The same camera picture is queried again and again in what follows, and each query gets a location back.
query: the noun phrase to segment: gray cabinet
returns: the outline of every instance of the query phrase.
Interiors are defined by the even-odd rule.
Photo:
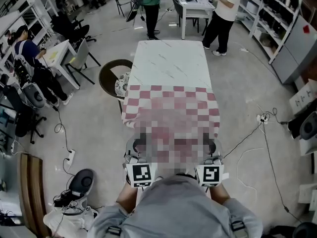
[[[317,31],[302,17],[298,19],[272,66],[283,84],[295,81],[317,55]]]

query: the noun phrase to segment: red checkered cloth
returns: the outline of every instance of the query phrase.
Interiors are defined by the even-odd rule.
[[[135,128],[142,110],[173,109],[185,112],[198,127],[212,128],[215,137],[219,131],[218,104],[211,88],[130,85],[122,109],[123,123],[130,128]]]

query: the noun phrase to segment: white robot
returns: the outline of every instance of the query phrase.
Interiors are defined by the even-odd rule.
[[[131,187],[147,187],[156,180],[157,163],[147,163],[137,145],[142,144],[141,139],[131,137],[126,145],[123,168],[127,171]],[[224,165],[222,162],[221,146],[217,139],[209,139],[209,154],[199,165],[195,166],[196,179],[200,186],[215,187],[223,179]]]

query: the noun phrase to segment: desk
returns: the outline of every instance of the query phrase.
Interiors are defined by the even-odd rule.
[[[123,103],[123,123],[134,128],[140,110],[151,99],[183,96],[181,101],[188,97],[204,102],[192,110],[212,122],[217,137],[220,116],[202,42],[140,41]]]
[[[183,7],[182,39],[184,40],[186,17],[208,18],[208,23],[210,23],[212,18],[212,12],[215,10],[215,7],[208,0],[197,0],[197,2],[186,2],[185,0],[178,1]]]
[[[39,61],[44,65],[48,67],[53,67],[60,71],[60,73],[76,88],[79,89],[79,85],[74,81],[74,79],[66,72],[66,70],[60,65],[64,56],[67,53],[67,50],[69,50],[73,56],[75,57],[77,53],[69,43],[69,40],[66,40],[62,43],[57,44],[56,46],[50,48],[47,50],[46,54],[43,56],[43,58],[39,59]]]

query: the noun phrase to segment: gray shirt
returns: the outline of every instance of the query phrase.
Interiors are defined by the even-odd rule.
[[[88,231],[88,238],[104,238],[109,226],[121,228],[124,238],[234,238],[231,221],[241,220],[249,238],[260,238],[263,225],[236,199],[220,205],[206,197],[196,180],[173,176],[159,180],[142,194],[131,214],[119,205],[106,207]]]

